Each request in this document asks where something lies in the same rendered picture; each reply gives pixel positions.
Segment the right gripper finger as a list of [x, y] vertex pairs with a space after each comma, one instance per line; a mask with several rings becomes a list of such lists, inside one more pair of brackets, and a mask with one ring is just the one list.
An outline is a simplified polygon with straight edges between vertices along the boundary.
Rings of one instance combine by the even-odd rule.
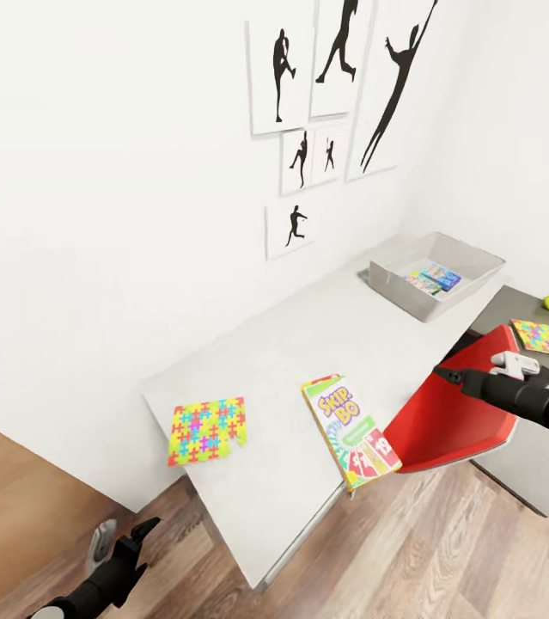
[[463, 369], [462, 371], [458, 371], [458, 370], [451, 370], [451, 369], [441, 368], [441, 367], [433, 367], [433, 372], [434, 373], [436, 373], [437, 375], [439, 375], [443, 379], [445, 379], [448, 382], [451, 382], [452, 384], [455, 384], [457, 386], [460, 386], [463, 383], [463, 380], [465, 380], [464, 379], [465, 371], [467, 371], [467, 369]]

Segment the jigsaw puzzle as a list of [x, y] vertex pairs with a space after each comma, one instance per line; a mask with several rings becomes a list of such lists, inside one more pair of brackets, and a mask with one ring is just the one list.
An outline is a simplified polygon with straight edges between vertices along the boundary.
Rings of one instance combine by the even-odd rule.
[[227, 458], [230, 437], [247, 444], [243, 396], [175, 407], [168, 467]]
[[528, 350], [549, 353], [549, 326], [533, 322], [512, 321], [515, 331], [521, 337], [523, 345]]

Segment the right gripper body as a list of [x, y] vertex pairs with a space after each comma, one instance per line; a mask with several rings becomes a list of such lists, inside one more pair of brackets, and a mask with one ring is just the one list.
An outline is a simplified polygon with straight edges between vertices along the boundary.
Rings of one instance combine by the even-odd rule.
[[462, 394], [483, 400], [521, 418], [516, 406], [517, 398], [526, 386], [531, 385], [529, 381], [472, 368], [467, 368], [464, 379]]

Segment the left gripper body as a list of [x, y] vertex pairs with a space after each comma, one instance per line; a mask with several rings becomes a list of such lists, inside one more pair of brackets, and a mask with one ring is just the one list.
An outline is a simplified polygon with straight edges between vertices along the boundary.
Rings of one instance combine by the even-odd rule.
[[101, 595], [101, 610], [113, 604], [121, 608], [130, 595], [131, 581], [141, 553], [141, 546], [128, 536], [123, 535], [116, 541], [111, 559], [102, 567], [94, 571], [83, 583], [94, 583]]

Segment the board game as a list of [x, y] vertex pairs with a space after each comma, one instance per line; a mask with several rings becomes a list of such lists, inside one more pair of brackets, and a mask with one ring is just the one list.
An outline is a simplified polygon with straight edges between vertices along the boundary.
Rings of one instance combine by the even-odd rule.
[[351, 493], [401, 469], [403, 463], [346, 375], [302, 383], [302, 392]]
[[462, 279], [462, 277], [458, 274], [452, 273], [448, 269], [445, 269], [444, 267], [439, 267], [436, 264], [432, 264], [431, 266], [427, 267], [426, 269], [424, 269], [424, 271], [421, 272], [421, 274], [427, 276], [433, 281], [436, 281], [447, 291], [455, 288]]
[[443, 287], [439, 285], [436, 281], [433, 281], [432, 279], [429, 279], [427, 276], [424, 276], [418, 272], [406, 275], [403, 279], [408, 280], [410, 283], [428, 292], [432, 296], [434, 296], [434, 294], [437, 294], [441, 289], [443, 289]]

